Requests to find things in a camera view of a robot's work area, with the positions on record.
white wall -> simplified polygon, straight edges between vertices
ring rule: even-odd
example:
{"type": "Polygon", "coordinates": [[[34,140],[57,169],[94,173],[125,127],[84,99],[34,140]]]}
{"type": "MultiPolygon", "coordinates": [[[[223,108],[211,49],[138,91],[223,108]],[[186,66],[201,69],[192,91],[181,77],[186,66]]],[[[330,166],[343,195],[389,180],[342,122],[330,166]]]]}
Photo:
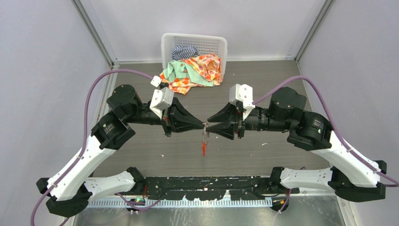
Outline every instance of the white wall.
{"type": "Polygon", "coordinates": [[[160,61],[161,36],[168,32],[224,37],[229,59],[294,58],[324,1],[84,2],[94,9],[119,61],[160,61]]]}
{"type": "MultiPolygon", "coordinates": [[[[81,147],[87,91],[109,68],[68,0],[2,1],[0,62],[0,225],[30,225],[36,181],[81,147]]],[[[93,93],[90,125],[103,88],[93,93]]],[[[41,205],[37,226],[60,221],[41,205]]]]}
{"type": "MultiPolygon", "coordinates": [[[[399,179],[399,2],[335,1],[303,58],[344,137],[399,179]]],[[[308,94],[317,111],[321,106],[308,94]]],[[[399,189],[355,204],[360,225],[398,225],[399,189]]]]}

wire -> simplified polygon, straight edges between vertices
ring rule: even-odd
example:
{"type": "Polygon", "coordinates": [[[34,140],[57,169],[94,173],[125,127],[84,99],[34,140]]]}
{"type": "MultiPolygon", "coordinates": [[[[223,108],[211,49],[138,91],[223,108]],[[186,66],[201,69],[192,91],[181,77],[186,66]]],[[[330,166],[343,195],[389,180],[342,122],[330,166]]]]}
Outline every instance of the wire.
{"type": "Polygon", "coordinates": [[[83,145],[82,145],[82,149],[78,155],[78,157],[75,159],[75,161],[65,170],[65,172],[63,174],[61,174],[61,176],[54,181],[53,185],[50,186],[47,191],[39,198],[38,202],[36,203],[36,205],[34,206],[33,210],[32,210],[32,214],[31,214],[31,226],[35,226],[35,215],[36,212],[39,208],[39,205],[41,204],[41,202],[44,200],[44,198],[47,196],[47,194],[49,194],[54,187],[57,186],[57,184],[76,166],[76,164],[78,164],[79,160],[81,159],[81,157],[83,156],[85,149],[86,149],[86,143],[87,143],[87,123],[88,123],[88,104],[90,101],[90,97],[91,94],[93,93],[94,88],[96,87],[97,83],[105,76],[109,75],[109,74],[113,74],[113,73],[119,73],[119,72],[127,72],[127,73],[133,73],[133,74],[138,74],[141,75],[143,77],[146,77],[148,79],[152,80],[152,76],[147,75],[143,72],[139,72],[139,71],[135,71],[135,70],[130,70],[130,69],[117,69],[117,70],[111,70],[108,72],[103,73],[102,75],[100,75],[91,85],[89,91],[88,91],[88,95],[86,97],[86,102],[85,102],[85,111],[84,111],[84,121],[83,121],[83,145]]]}
{"type": "Polygon", "coordinates": [[[148,197],[148,196],[147,196],[147,185],[144,186],[143,199],[144,199],[145,197],[148,197]]]}
{"type": "Polygon", "coordinates": [[[158,199],[156,202],[154,202],[153,204],[151,204],[151,205],[149,205],[149,206],[139,208],[139,207],[136,207],[136,206],[132,205],[132,204],[130,203],[130,201],[128,201],[128,200],[127,200],[125,197],[123,197],[123,195],[121,195],[120,193],[116,193],[116,194],[119,195],[119,197],[121,197],[121,198],[123,199],[123,201],[125,201],[125,203],[126,203],[128,206],[130,206],[131,208],[133,208],[133,209],[135,209],[135,210],[139,210],[139,211],[146,211],[146,210],[149,210],[149,209],[151,209],[151,207],[155,206],[156,204],[158,204],[158,203],[161,201],[161,199],[158,199]]]}
{"type": "Polygon", "coordinates": [[[64,226],[68,220],[69,218],[65,218],[65,220],[60,224],[60,226],[64,226]]]}
{"type": "Polygon", "coordinates": [[[271,198],[271,197],[276,197],[276,196],[279,196],[279,195],[281,195],[281,193],[278,193],[278,194],[275,194],[275,195],[269,195],[269,196],[263,195],[263,197],[271,198]]]}
{"type": "MultiPolygon", "coordinates": [[[[306,167],[305,167],[305,166],[302,166],[302,167],[300,168],[300,170],[303,170],[303,169],[305,170],[306,167]]],[[[274,222],[276,221],[277,216],[278,216],[279,214],[281,214],[281,212],[283,211],[284,207],[285,207],[286,204],[288,203],[288,200],[289,200],[289,197],[290,197],[290,195],[291,195],[291,192],[292,192],[292,189],[289,189],[289,190],[288,190],[288,193],[287,193],[287,198],[286,198],[286,200],[284,201],[284,203],[283,203],[283,205],[281,206],[281,208],[279,209],[279,211],[277,212],[277,214],[273,217],[273,221],[272,221],[272,224],[271,224],[271,225],[275,225],[274,222]]]]}
{"type": "Polygon", "coordinates": [[[341,142],[341,144],[346,148],[346,150],[351,153],[357,160],[359,160],[360,162],[362,162],[363,164],[365,164],[367,167],[369,167],[373,172],[375,172],[376,174],[378,174],[379,176],[393,182],[393,185],[385,185],[386,187],[398,187],[399,186],[399,181],[391,178],[388,175],[383,174],[382,172],[380,172],[379,170],[377,170],[376,168],[374,168],[374,166],[372,166],[370,163],[368,163],[366,160],[364,160],[360,155],[358,155],[356,152],[354,152],[352,150],[351,147],[349,147],[348,143],[343,139],[341,133],[338,131],[338,128],[333,120],[333,118],[331,117],[330,111],[327,108],[326,102],[324,101],[319,89],[317,89],[316,85],[312,82],[312,80],[310,80],[310,78],[306,77],[306,76],[294,76],[291,77],[287,80],[285,80],[284,82],[280,83],[278,86],[276,86],[275,88],[273,88],[272,90],[270,90],[268,93],[266,93],[263,97],[261,97],[260,99],[252,102],[253,105],[256,105],[257,103],[265,100],[267,97],[269,97],[270,95],[272,95],[273,93],[275,93],[277,90],[279,90],[281,87],[283,87],[284,85],[286,85],[287,83],[293,81],[293,80],[297,80],[297,79],[302,79],[307,81],[310,86],[312,86],[313,90],[316,92],[317,97],[319,98],[321,105],[323,106],[324,111],[326,112],[326,115],[328,117],[328,119],[330,120],[331,126],[333,127],[333,130],[338,138],[338,140],[341,142]]]}

metal floor panel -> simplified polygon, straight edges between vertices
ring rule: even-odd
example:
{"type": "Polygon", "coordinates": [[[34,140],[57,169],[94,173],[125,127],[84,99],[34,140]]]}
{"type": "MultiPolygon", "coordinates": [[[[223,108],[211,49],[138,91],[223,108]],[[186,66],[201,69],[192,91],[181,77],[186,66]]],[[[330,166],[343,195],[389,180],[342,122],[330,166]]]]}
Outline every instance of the metal floor panel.
{"type": "Polygon", "coordinates": [[[86,208],[74,226],[343,226],[334,195],[292,196],[282,214],[268,207],[153,208],[129,214],[122,208],[86,208]]]}

striped cloth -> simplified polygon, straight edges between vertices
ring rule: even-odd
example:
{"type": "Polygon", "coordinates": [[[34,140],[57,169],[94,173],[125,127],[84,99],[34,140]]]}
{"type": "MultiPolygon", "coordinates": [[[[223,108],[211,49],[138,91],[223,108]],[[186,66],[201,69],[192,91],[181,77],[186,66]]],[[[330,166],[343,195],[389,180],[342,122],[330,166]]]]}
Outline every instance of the striped cloth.
{"type": "Polygon", "coordinates": [[[176,46],[173,48],[172,52],[173,60],[182,60],[198,56],[198,49],[195,46],[176,46]]]}

red object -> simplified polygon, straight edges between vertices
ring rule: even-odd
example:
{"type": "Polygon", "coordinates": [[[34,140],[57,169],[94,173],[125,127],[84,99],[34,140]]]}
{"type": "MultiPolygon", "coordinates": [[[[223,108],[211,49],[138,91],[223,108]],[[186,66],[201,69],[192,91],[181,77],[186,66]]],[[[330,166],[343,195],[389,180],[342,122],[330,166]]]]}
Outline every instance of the red object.
{"type": "Polygon", "coordinates": [[[205,152],[207,151],[207,144],[202,141],[202,155],[205,157],[205,152]]]}
{"type": "Polygon", "coordinates": [[[144,192],[143,192],[143,197],[147,197],[147,185],[144,186],[144,192]]]}

